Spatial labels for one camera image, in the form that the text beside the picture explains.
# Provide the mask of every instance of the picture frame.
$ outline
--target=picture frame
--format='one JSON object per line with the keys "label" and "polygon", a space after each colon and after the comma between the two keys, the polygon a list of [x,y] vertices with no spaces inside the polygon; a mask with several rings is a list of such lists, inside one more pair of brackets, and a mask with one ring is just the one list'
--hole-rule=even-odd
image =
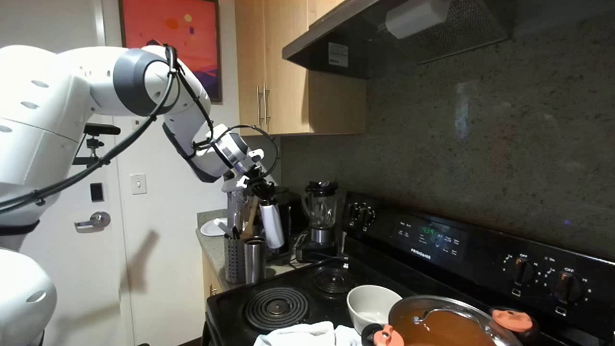
{"label": "picture frame", "polygon": [[119,0],[119,12],[124,47],[170,44],[211,101],[222,102],[217,0]]}

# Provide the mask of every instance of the blender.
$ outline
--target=blender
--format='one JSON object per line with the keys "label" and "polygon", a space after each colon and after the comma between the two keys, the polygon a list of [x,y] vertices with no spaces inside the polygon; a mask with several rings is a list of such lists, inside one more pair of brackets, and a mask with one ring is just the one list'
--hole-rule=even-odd
{"label": "blender", "polygon": [[337,209],[336,182],[309,182],[301,202],[309,229],[298,242],[296,258],[299,262],[318,262],[337,255],[335,241],[335,212]]}

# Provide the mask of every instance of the blender base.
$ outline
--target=blender base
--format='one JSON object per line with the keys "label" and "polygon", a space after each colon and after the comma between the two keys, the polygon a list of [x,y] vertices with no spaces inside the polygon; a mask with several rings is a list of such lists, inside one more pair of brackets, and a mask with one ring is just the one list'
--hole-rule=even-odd
{"label": "blender base", "polygon": [[337,244],[333,241],[327,243],[316,243],[306,239],[297,245],[296,258],[299,263],[314,263],[331,257],[336,257],[338,252]]}

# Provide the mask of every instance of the range hood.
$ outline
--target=range hood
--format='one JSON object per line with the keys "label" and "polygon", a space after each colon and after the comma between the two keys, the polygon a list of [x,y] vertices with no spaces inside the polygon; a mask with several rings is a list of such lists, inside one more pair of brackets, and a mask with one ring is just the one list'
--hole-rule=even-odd
{"label": "range hood", "polygon": [[448,0],[443,22],[404,38],[391,32],[392,14],[439,1],[446,2],[346,0],[284,47],[282,57],[310,70],[369,78],[383,57],[427,63],[511,37],[514,0]]}

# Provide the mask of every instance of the dish towel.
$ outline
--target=dish towel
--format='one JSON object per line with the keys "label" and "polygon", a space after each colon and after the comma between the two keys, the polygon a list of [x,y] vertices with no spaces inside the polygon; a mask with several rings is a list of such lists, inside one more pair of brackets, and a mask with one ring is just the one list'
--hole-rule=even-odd
{"label": "dish towel", "polygon": [[297,324],[259,335],[254,346],[361,346],[361,336],[353,328],[338,326],[333,330],[330,321]]}

